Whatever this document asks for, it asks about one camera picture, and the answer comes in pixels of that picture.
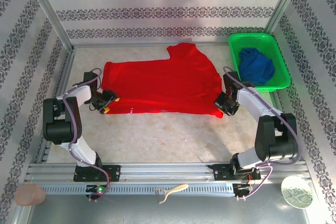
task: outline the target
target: patterned wallpaper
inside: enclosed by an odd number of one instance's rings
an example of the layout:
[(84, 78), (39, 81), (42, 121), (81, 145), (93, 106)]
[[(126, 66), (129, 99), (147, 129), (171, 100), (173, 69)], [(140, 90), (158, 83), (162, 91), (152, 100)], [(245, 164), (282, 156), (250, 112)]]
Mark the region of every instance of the patterned wallpaper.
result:
[(297, 117), (303, 156), (328, 223), (336, 223), (335, 2), (291, 0), (274, 31), (292, 79), (278, 91), (281, 106)]
[(279, 0), (50, 0), (74, 45), (227, 41), (258, 32)]
[(53, 95), (67, 52), (37, 0), (0, 0), (0, 223), (41, 143), (42, 101)]

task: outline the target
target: blue cloth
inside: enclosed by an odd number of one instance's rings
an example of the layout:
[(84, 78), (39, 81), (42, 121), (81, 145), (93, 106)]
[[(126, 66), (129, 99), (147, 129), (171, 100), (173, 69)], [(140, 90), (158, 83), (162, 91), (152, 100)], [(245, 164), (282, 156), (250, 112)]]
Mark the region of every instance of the blue cloth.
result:
[(275, 68), (271, 59), (256, 48), (245, 48), (239, 53), (241, 63), (238, 67), (242, 81), (250, 81), (262, 86), (272, 79)]

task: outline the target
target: pink object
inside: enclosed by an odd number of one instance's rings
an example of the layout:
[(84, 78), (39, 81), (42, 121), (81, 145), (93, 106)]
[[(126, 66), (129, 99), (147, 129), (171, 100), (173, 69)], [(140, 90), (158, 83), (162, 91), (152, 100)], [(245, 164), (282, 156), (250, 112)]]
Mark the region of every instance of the pink object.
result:
[(46, 192), (33, 184), (26, 184), (19, 188), (15, 202), (22, 207), (41, 204), (46, 198)]

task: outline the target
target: red t-shirt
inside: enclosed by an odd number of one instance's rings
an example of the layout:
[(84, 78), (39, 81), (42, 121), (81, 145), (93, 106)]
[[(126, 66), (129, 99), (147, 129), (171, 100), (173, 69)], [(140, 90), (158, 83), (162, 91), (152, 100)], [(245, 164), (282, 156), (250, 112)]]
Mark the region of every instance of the red t-shirt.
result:
[(108, 114), (181, 112), (223, 117), (214, 102), (222, 79), (195, 44), (167, 48), (168, 60), (107, 62), (101, 87), (113, 90), (118, 102)]

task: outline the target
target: green plastic basket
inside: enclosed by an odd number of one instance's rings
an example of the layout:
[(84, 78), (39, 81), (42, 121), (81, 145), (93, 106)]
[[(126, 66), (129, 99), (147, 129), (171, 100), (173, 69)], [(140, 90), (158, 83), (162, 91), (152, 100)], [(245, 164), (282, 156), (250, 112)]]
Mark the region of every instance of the green plastic basket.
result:
[(233, 34), (229, 37), (229, 46), (235, 69), (240, 65), (239, 53), (244, 48), (257, 48), (266, 57), (273, 61), (275, 73), (264, 86), (257, 86), (259, 92), (273, 92), (277, 89), (284, 89), (290, 85), (290, 77), (284, 59), (280, 53), (275, 39), (269, 34)]

